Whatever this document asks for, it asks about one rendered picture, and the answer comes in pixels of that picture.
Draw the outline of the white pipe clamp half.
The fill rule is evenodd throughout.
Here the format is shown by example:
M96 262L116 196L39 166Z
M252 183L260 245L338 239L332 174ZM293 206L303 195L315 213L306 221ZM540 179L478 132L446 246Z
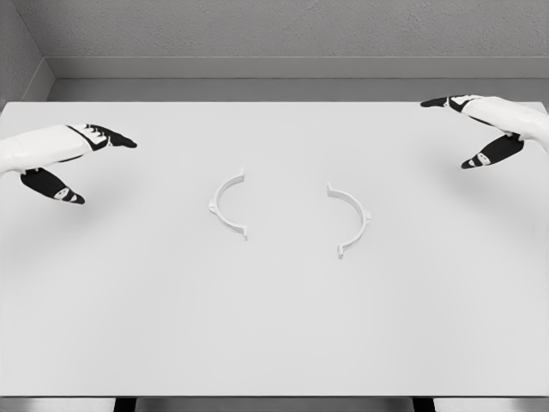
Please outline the white pipe clamp half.
M366 228L371 222L371 213L365 209L363 204L353 194L334 188L334 186L332 186L330 182L327 183L327 196L338 198L348 203L355 209L359 217L358 232L350 240L342 242L337 246L338 258L342 260L345 256L346 251L351 249L361 241Z
M244 183L245 171L242 167L238 173L229 179L226 179L220 184L213 197L208 201L208 210L217 217L219 222L228 230L239 233L243 236L244 241L248 240L248 227L245 224L239 224L231 219L228 219L221 209L221 199L224 193L232 186Z

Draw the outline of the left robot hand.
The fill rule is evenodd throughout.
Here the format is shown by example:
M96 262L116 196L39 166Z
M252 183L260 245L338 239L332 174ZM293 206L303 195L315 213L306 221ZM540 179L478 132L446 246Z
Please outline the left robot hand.
M18 173L20 181L44 197L66 203L85 203L46 168L106 147L136 148L132 139L97 124L59 124L30 130L0 140L0 177Z

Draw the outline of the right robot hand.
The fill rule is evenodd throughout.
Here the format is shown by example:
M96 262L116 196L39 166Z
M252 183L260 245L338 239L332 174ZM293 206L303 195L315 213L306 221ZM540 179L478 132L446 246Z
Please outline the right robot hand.
M461 164L462 169L487 167L536 142L549 155L549 114L497 96L461 94L438 97L420 103L424 108L448 107L472 120L500 130L503 135Z

